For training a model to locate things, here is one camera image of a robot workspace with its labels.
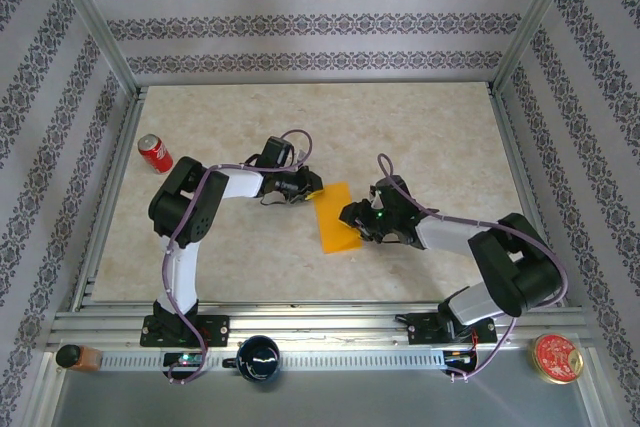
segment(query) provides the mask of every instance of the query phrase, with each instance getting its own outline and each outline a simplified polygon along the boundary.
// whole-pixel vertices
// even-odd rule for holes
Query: mug
[[[222,367],[238,369],[250,382],[266,382],[280,370],[280,349],[269,337],[255,335],[243,342],[235,359],[224,359]]]

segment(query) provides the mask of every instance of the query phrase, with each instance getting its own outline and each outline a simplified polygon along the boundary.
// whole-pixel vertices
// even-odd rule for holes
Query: beige tabletop
[[[347,181],[354,200],[382,178],[376,156],[385,152],[426,206],[484,220],[520,211],[483,83],[151,87],[136,139],[154,133],[174,159],[208,166],[242,162],[291,128],[313,136],[310,168],[325,184]],[[304,137],[291,140],[306,149]],[[161,291],[147,208],[165,178],[133,145],[94,301],[151,301]],[[404,245],[324,254],[311,203],[243,198],[220,205],[197,280],[203,301],[288,302],[441,300],[481,278],[471,258]]]

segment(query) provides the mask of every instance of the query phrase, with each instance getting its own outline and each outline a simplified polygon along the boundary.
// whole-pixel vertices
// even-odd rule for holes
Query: coca-cola can
[[[173,167],[173,159],[160,137],[147,134],[138,141],[138,152],[158,174],[164,174]]]

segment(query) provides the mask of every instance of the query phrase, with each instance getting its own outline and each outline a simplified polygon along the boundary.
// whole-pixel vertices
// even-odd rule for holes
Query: brown bottle
[[[65,369],[81,372],[100,370],[102,352],[84,345],[65,345],[56,354],[56,363]]]

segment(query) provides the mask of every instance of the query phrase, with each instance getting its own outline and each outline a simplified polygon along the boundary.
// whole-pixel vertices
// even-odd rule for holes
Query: patterned wallpaper
[[[503,101],[624,425],[640,425],[640,0],[554,0]]]
[[[19,425],[123,127],[124,93],[70,0],[0,0],[0,426]]]
[[[490,80],[531,0],[95,0],[141,84]]]

